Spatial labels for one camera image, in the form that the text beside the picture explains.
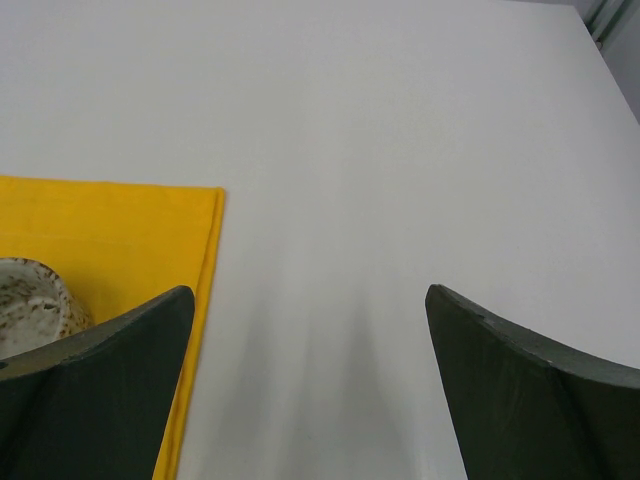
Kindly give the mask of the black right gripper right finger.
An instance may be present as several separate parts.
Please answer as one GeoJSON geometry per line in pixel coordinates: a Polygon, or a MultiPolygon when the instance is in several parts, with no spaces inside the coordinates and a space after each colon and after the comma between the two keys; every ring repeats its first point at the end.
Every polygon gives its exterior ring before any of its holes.
{"type": "Polygon", "coordinates": [[[470,479],[636,479],[639,372],[443,286],[425,309],[470,479]]]}

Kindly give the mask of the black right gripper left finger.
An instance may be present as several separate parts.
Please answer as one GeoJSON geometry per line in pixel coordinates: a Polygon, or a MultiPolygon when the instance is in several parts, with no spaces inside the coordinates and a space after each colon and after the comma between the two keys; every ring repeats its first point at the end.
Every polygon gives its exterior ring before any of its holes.
{"type": "Polygon", "coordinates": [[[194,311],[193,291],[177,286],[2,360],[2,478],[151,478],[194,311]]]}

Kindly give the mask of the speckled ceramic cup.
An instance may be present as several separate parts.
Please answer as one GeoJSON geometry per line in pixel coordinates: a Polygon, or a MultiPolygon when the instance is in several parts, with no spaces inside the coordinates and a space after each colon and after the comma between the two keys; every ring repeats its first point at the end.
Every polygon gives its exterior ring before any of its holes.
{"type": "Polygon", "coordinates": [[[6,359],[95,325],[89,310],[49,266],[1,260],[1,358],[6,359]]]}

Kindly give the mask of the yellow Pikachu cloth placemat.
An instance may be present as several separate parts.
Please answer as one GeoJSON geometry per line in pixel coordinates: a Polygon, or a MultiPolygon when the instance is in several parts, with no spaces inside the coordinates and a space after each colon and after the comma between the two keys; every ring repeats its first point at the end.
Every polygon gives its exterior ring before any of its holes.
{"type": "Polygon", "coordinates": [[[153,476],[177,475],[206,326],[225,191],[1,179],[1,254],[40,261],[61,275],[101,323],[186,285],[195,316],[153,476]]]}

